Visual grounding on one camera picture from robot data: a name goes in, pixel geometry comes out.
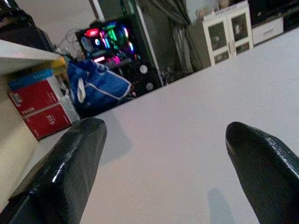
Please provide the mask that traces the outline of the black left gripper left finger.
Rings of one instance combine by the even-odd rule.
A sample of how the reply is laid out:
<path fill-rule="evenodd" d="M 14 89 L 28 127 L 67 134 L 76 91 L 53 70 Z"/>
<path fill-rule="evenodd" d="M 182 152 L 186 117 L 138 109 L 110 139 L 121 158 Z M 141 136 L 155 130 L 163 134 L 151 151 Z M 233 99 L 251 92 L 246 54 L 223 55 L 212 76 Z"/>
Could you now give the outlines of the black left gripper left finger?
<path fill-rule="evenodd" d="M 86 118 L 66 131 L 28 172 L 0 214 L 2 224 L 78 224 L 107 138 L 105 122 Z"/>

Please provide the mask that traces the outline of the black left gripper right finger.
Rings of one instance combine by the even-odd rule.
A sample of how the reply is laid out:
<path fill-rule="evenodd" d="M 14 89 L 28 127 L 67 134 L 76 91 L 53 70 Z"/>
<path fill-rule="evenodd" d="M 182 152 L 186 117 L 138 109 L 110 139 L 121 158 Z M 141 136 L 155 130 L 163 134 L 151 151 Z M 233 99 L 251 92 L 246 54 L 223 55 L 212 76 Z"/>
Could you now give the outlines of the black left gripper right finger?
<path fill-rule="evenodd" d="M 226 148 L 259 223 L 299 222 L 299 158 L 279 138 L 241 122 L 226 128 Z"/>

